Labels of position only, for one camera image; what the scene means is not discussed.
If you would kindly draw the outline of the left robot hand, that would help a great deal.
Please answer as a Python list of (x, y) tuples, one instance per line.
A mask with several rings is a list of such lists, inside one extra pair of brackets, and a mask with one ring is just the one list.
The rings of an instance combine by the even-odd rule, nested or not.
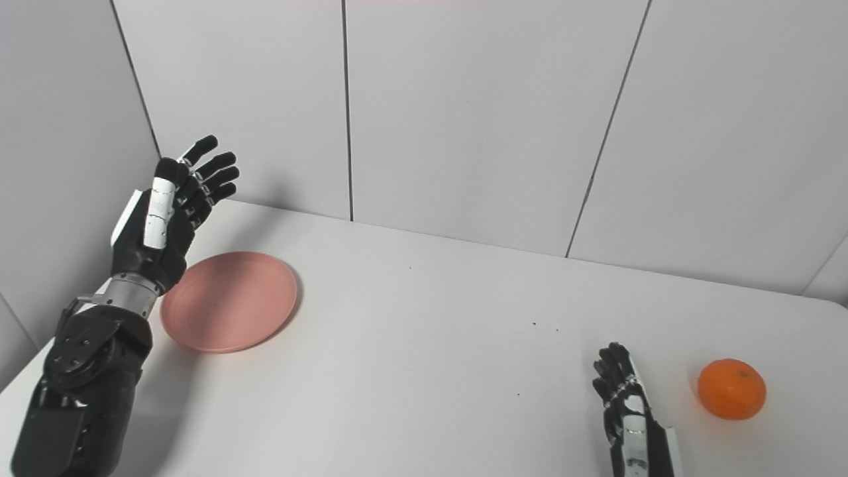
[(208, 135), (185, 153), (161, 158), (152, 185), (136, 191), (111, 238), (112, 278), (142, 278), (164, 295), (187, 270), (187, 253), (212, 209), (237, 192), (236, 154), (203, 161), (219, 145)]

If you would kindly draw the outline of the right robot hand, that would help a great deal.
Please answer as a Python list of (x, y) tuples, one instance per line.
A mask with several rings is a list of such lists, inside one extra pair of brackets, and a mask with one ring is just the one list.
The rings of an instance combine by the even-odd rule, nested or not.
[(611, 342), (598, 352), (592, 386), (602, 399), (603, 423), (615, 476), (682, 476), (682, 460), (673, 428), (653, 413), (632, 356)]

